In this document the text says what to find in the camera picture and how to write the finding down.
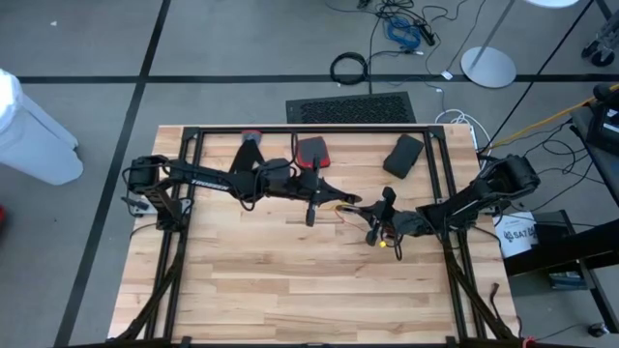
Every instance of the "black floor grate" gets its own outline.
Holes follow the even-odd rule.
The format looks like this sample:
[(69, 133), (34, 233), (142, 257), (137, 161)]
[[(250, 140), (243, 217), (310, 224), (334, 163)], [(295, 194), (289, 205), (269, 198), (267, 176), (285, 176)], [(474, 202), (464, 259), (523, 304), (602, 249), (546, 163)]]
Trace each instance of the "black floor grate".
[(286, 102), (289, 124), (416, 123), (406, 92)]

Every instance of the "white bucket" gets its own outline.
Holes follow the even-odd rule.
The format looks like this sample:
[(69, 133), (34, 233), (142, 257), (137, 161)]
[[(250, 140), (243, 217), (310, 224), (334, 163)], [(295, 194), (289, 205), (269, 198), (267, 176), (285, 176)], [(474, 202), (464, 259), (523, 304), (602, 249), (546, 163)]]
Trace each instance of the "white bucket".
[(15, 76), (0, 70), (0, 162), (63, 185), (84, 169), (76, 145), (64, 127), (22, 94)]

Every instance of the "red object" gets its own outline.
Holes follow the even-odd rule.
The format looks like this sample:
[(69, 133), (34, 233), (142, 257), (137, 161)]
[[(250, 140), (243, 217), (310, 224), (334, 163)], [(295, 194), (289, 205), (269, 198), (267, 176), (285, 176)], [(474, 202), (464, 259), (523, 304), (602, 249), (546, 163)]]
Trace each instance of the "red object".
[(243, 138), (243, 142), (247, 140), (253, 140), (255, 141), (256, 145), (260, 145), (262, 133), (258, 130), (243, 130), (241, 131), (241, 137)]
[(530, 342), (535, 342), (535, 338), (533, 338), (532, 336), (528, 336), (526, 337), (523, 341), (522, 341), (522, 348), (527, 348), (527, 346), (529, 345)]
[(299, 140), (297, 143), (297, 163), (304, 168), (313, 168), (313, 159), (320, 159), (320, 167), (331, 165), (327, 144), (322, 136)]

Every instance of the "black strap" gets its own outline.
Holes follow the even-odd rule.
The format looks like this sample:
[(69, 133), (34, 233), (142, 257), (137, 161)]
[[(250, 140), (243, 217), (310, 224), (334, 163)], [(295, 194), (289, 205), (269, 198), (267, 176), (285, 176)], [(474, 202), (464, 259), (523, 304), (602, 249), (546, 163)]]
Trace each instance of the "black strap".
[[(336, 64), (342, 59), (352, 59), (354, 61), (359, 62), (359, 64), (361, 64), (361, 66), (364, 68), (364, 71), (358, 77), (355, 77), (352, 79), (346, 80), (346, 79), (341, 79), (337, 77), (336, 76)], [(362, 56), (359, 53), (345, 52), (339, 55), (333, 61), (333, 63), (331, 63), (330, 73), (331, 73), (331, 79), (339, 84), (347, 85), (347, 86), (356, 85), (357, 83), (361, 83), (366, 80), (366, 77), (368, 76), (368, 63), (366, 63), (366, 59), (364, 58), (364, 56)]]
[(234, 161), (230, 166), (229, 173), (237, 173), (241, 171), (251, 171), (254, 163), (264, 163), (264, 158), (260, 154), (260, 149), (255, 143), (255, 140), (250, 139), (243, 142), (243, 145), (237, 151)]
[(498, 320), (499, 323), (501, 323), (501, 325), (503, 325), (504, 327), (507, 327), (507, 325), (505, 325), (505, 322), (503, 322), (503, 319), (501, 318), (501, 314), (499, 314), (499, 310), (496, 308), (496, 304), (494, 304), (494, 297), (496, 296), (496, 293), (498, 291), (499, 284), (492, 283), (492, 290), (490, 291), (490, 304), (492, 305), (492, 309), (494, 309), (494, 315), (496, 315), (496, 320)]

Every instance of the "yellow cable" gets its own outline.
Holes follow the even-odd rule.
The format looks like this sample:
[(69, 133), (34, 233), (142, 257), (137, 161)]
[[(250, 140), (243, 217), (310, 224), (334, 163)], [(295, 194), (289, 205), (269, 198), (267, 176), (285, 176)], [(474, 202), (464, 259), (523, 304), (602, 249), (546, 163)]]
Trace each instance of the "yellow cable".
[[(611, 90), (611, 91), (614, 91), (614, 90), (616, 90), (617, 88), (619, 88), (619, 84), (616, 84), (616, 85), (611, 86), (611, 87), (610, 87), (610, 90)], [(588, 103), (588, 102), (592, 102), (594, 99), (595, 99), (595, 97), (591, 97), (591, 98), (589, 98), (589, 99), (588, 99), (588, 100), (586, 100), (586, 101), (580, 102), (579, 104), (574, 105), (574, 106), (572, 106), (572, 107), (568, 107), (567, 109), (565, 109), (565, 110), (563, 110), (563, 111), (560, 111), (560, 112), (558, 112), (558, 113), (556, 113), (556, 114), (554, 114), (554, 115), (552, 115), (552, 116), (548, 117), (548, 118), (547, 118), (547, 119), (545, 119), (545, 120), (542, 120), (542, 121), (540, 121), (540, 122), (538, 122), (538, 123), (536, 123), (536, 124), (533, 124), (533, 125), (531, 125), (531, 126), (529, 126), (529, 127), (525, 128), (524, 130), (517, 131), (517, 132), (515, 132), (514, 134), (512, 134), (512, 135), (510, 135), (510, 136), (506, 137), (505, 139), (502, 139), (502, 140), (499, 140), (499, 141), (495, 142), (494, 144), (492, 144), (492, 146), (488, 147), (488, 149), (494, 149), (494, 148), (496, 148), (496, 147), (501, 146), (501, 144), (505, 144), (506, 142), (509, 142), (509, 141), (512, 141), (512, 140), (514, 140), (514, 139), (516, 139), (516, 138), (519, 138), (519, 137), (523, 136), (525, 133), (527, 133), (528, 131), (530, 131), (530, 130), (534, 130), (535, 128), (538, 128), (538, 127), (541, 127), (541, 126), (543, 126), (543, 125), (546, 125), (546, 124), (548, 124), (548, 123), (550, 123), (550, 122), (552, 122), (552, 121), (554, 121), (554, 120), (558, 119), (558, 118), (559, 118), (559, 117), (561, 117), (561, 116), (565, 116), (566, 114), (568, 114), (568, 113), (570, 113), (570, 112), (572, 112), (572, 111), (574, 111), (574, 110), (578, 109), (579, 107), (584, 106), (586, 103)]]

